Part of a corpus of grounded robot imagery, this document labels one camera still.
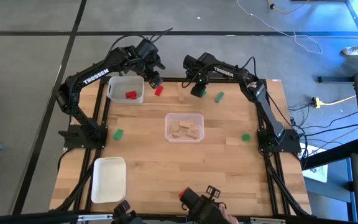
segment yellow cable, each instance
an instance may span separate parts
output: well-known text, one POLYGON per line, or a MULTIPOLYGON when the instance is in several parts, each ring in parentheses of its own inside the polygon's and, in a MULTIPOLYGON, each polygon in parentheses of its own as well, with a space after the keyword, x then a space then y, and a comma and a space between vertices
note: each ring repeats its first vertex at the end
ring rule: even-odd
MULTIPOLYGON (((267 0, 267 2, 268 2, 268 4, 269 4, 269 6, 272 5, 271 0, 267 0)), ((280 10, 278 10, 275 6, 273 6, 273 9, 276 10, 278 13, 281 13, 281 14, 289 14, 289 13, 291 13, 291 12, 295 12, 296 10, 300 9, 302 6, 304 6, 304 5, 307 4, 308 2, 310 2, 310 0, 305 1, 305 3, 303 3, 302 5, 300 5, 299 7, 297 7, 296 9, 293 9, 293 10, 291 10, 291 11, 289 11, 289 12, 280 11, 280 10)))
POLYGON ((355 96, 355 95, 354 95, 354 96, 350 96, 350 97, 348 97, 348 98, 346 98, 346 99, 338 100, 338 101, 332 102, 332 103, 323 103, 323 102, 321 101, 320 105, 331 106, 331 105, 335 105, 335 104, 337 104, 337 103, 342 103, 343 101, 346 101, 346 100, 351 99, 351 98, 353 98, 353 97, 356 97, 356 96, 355 96))

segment person's hand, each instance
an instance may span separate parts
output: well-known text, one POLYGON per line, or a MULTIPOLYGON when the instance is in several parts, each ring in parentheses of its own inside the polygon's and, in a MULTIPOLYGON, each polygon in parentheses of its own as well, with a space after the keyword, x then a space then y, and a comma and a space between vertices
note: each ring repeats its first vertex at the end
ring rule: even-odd
POLYGON ((219 205, 219 209, 221 210, 223 217, 227 219, 231 224, 239 224, 239 221, 235 217, 227 214, 223 204, 219 205))

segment red cube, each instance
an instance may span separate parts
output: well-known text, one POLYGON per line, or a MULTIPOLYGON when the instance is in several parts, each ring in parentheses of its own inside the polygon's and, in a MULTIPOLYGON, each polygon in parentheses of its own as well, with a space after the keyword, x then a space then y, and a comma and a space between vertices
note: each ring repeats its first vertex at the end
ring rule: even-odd
POLYGON ((157 87, 157 89, 155 90, 154 95, 156 95, 156 96, 160 96, 160 95, 161 95, 162 90, 163 90, 163 87, 162 87, 162 86, 158 86, 158 87, 157 87))
POLYGON ((130 98, 131 96, 135 96, 135 98, 136 98, 136 91, 130 91, 130 92, 125 93, 126 98, 130 98))

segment white cable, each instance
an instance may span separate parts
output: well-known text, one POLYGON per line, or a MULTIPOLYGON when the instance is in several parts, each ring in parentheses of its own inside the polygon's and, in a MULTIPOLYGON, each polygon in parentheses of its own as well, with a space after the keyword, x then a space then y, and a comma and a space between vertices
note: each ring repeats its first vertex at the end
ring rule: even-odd
MULTIPOLYGON (((331 140, 330 142, 336 141, 337 139, 340 139, 341 137, 346 136, 346 135, 352 133, 353 131, 355 131, 355 130, 357 130, 357 129, 358 129, 358 127, 356 127, 355 129, 353 129, 353 130, 351 130, 351 131, 349 131, 349 132, 347 132, 347 133, 345 133, 345 134, 343 134, 343 135, 341 135, 341 136, 339 136, 339 137, 337 137, 337 138, 334 138, 334 139, 331 140)), ((329 143, 326 143, 325 145, 321 146, 321 147, 318 148, 317 150, 322 149, 324 146, 326 146, 326 145, 328 145, 328 144, 329 144, 329 143)))
POLYGON ((287 37, 293 37, 293 41, 294 41, 298 46, 303 47, 305 51, 307 51, 307 52, 313 52, 313 53, 317 53, 317 54, 322 54, 322 53, 323 53, 323 50, 321 49, 321 47, 320 47, 320 45, 318 44, 318 42, 315 41, 315 40, 313 40, 313 39, 312 39, 311 37, 309 37, 308 35, 297 35, 297 34, 295 33, 295 31, 293 31, 293 34, 294 34, 294 35, 288 35, 288 34, 286 34, 286 33, 284 33, 284 32, 278 31, 276 28, 274 28, 274 27, 268 25, 263 19, 261 19, 261 18, 255 16, 255 15, 253 15, 252 13, 248 13, 248 12, 240 5, 239 0, 236 0, 236 1, 237 1, 237 4, 239 5, 239 7, 240 7, 247 15, 249 15, 249 16, 254 16, 254 17, 257 18, 258 20, 262 21, 267 27, 272 28, 272 29, 275 30, 276 32, 279 32, 279 33, 281 33, 281 34, 283 34, 283 35, 285 35, 285 36, 287 36, 287 37), (315 50, 308 50, 305 46, 299 44, 299 43, 296 41, 296 37, 301 37, 301 36, 305 36, 305 37, 309 38, 311 41, 313 41, 315 44, 317 44, 317 46, 318 46, 318 48, 320 49, 320 51, 317 52, 317 51, 315 51, 315 50))

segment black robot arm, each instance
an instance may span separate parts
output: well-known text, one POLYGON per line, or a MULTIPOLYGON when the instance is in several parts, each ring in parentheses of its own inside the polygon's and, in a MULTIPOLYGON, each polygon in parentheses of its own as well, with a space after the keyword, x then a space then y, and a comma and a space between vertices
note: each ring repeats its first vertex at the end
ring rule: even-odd
POLYGON ((81 138, 82 141, 85 139, 85 143, 69 144, 69 146, 65 144, 65 147, 100 148, 106 139, 105 132, 100 130, 96 121, 88 118, 78 106, 81 89, 111 72, 127 73, 129 70, 148 80, 152 88, 157 88, 162 83, 162 79, 158 72, 154 71, 154 67, 165 69, 157 52, 158 48, 153 42, 143 39, 137 47, 117 47, 111 50, 102 61, 65 80, 59 88, 56 99, 60 109, 72 115, 80 126, 70 133, 60 131, 59 134, 66 139, 66 142, 70 139, 81 138))
POLYGON ((240 85, 241 92, 246 98, 255 103, 266 124, 267 144, 279 145, 285 135, 283 125, 278 122, 267 102, 267 90, 265 85, 245 68, 239 68, 217 60, 209 53, 203 53, 198 59, 187 55, 183 61, 183 68, 186 69, 186 77, 190 82, 195 82, 191 94, 202 97, 206 85, 209 83, 211 72, 220 73, 234 79, 240 85))

